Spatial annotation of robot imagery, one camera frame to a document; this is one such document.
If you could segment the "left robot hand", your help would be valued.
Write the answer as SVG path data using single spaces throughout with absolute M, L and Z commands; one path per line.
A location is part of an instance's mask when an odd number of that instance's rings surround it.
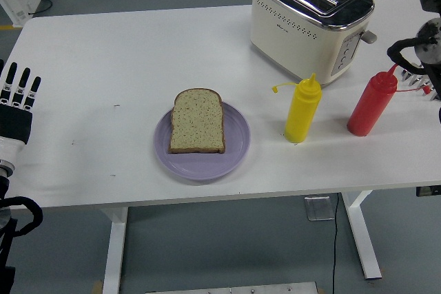
M 13 86 L 17 63 L 12 62 L 1 88 L 1 168 L 12 173 L 17 154 L 28 144 L 32 127 L 32 108 L 41 84 L 35 77 L 27 87 L 30 68 L 25 68 L 16 87 Z

